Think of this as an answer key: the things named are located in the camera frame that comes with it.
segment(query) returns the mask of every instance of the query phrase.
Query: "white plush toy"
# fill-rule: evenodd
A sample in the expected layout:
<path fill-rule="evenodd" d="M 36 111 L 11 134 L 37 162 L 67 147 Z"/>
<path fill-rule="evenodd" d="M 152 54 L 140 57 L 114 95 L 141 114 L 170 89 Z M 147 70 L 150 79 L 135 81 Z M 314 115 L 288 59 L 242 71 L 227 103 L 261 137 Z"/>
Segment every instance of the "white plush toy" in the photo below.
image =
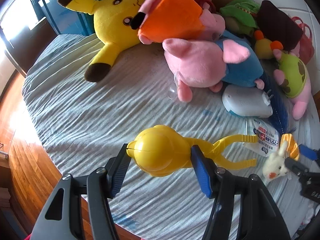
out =
<path fill-rule="evenodd" d="M 284 166 L 284 159 L 288 155 L 287 148 L 288 142 L 282 141 L 279 150 L 271 153 L 265 161 L 262 167 L 262 174 L 267 181 L 271 181 L 280 176 L 285 176 L 289 172 L 286 166 Z"/>

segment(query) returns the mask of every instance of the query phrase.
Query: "wet wipes package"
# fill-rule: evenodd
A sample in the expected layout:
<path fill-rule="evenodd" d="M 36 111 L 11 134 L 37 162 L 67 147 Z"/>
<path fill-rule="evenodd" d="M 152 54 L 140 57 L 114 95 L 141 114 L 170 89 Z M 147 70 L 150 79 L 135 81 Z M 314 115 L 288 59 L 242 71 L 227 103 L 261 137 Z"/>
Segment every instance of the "wet wipes package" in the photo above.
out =
<path fill-rule="evenodd" d="M 258 136 L 257 143 L 244 143 L 244 147 L 268 157 L 279 149 L 279 133 L 270 124 L 258 118 L 246 118 L 246 134 Z"/>

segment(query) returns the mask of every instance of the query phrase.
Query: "white bedsheet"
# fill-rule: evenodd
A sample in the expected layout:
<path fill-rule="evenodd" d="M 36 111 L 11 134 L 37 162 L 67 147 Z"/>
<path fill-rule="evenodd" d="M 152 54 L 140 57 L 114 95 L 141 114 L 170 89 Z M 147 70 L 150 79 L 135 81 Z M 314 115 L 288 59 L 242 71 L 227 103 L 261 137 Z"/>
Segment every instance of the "white bedsheet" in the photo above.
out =
<path fill-rule="evenodd" d="M 116 156 L 122 144 L 156 124 L 213 143 L 227 135 L 245 133 L 245 119 L 225 110 L 220 93 L 193 89 L 194 98 L 189 104 L 168 98 L 173 75 L 161 44 L 141 44 L 122 52 L 108 76 L 95 84 L 86 82 L 83 75 L 102 43 L 95 34 L 84 39 L 78 36 L 61 49 L 63 40 L 69 39 L 59 36 L 53 42 L 52 52 L 45 51 L 23 86 L 38 136 L 61 173 L 89 174 Z M 313 100 L 304 117 L 290 123 L 297 127 L 298 143 L 320 148 L 319 118 Z M 264 157 L 241 143 L 229 146 L 224 155 L 234 161 L 258 158 L 257 167 L 233 173 L 261 176 Z M 311 165 L 304 157 L 301 161 Z M 300 196 L 295 176 L 292 180 L 276 179 L 268 189 L 292 236 L 305 216 L 309 200 Z M 154 178 L 132 161 L 120 193 L 109 203 L 114 221 L 128 231 L 147 240 L 178 240 L 202 238 L 213 200 L 202 194 L 192 169 Z M 237 198 L 230 239 L 236 237 L 239 203 Z"/>

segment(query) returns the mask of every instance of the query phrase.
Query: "blue tassel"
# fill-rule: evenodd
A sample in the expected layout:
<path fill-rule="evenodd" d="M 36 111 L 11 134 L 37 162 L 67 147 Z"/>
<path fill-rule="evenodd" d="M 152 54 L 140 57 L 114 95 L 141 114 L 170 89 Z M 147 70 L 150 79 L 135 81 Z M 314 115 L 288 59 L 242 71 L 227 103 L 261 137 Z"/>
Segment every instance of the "blue tassel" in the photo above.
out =
<path fill-rule="evenodd" d="M 281 91 L 279 91 L 276 82 L 265 71 L 260 78 L 264 82 L 264 91 L 267 93 L 271 90 L 271 94 L 273 95 L 270 99 L 273 115 L 268 120 L 278 131 L 279 135 L 282 136 L 284 133 L 289 132 L 289 115 L 282 100 Z"/>

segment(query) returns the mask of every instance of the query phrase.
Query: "piglet plush toy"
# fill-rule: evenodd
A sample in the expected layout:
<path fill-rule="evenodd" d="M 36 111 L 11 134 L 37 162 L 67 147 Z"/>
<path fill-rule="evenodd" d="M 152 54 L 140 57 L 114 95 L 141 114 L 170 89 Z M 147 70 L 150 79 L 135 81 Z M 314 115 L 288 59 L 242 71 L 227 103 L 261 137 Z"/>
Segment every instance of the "piglet plush toy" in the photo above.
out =
<path fill-rule="evenodd" d="M 194 0 L 145 0 L 130 26 L 139 29 L 143 44 L 168 38 L 214 41 L 224 32 L 225 21 Z"/>
<path fill-rule="evenodd" d="M 243 87 L 264 88 L 263 68 L 250 46 L 242 40 L 186 41 L 166 39 L 162 46 L 177 81 L 182 102 L 192 100 L 190 87 L 218 92 L 222 81 Z"/>
<path fill-rule="evenodd" d="M 273 54 L 279 62 L 279 69 L 273 72 L 274 78 L 293 103 L 293 118 L 299 120 L 312 97 L 308 70 L 294 51 L 285 54 L 279 49 L 274 49 Z"/>

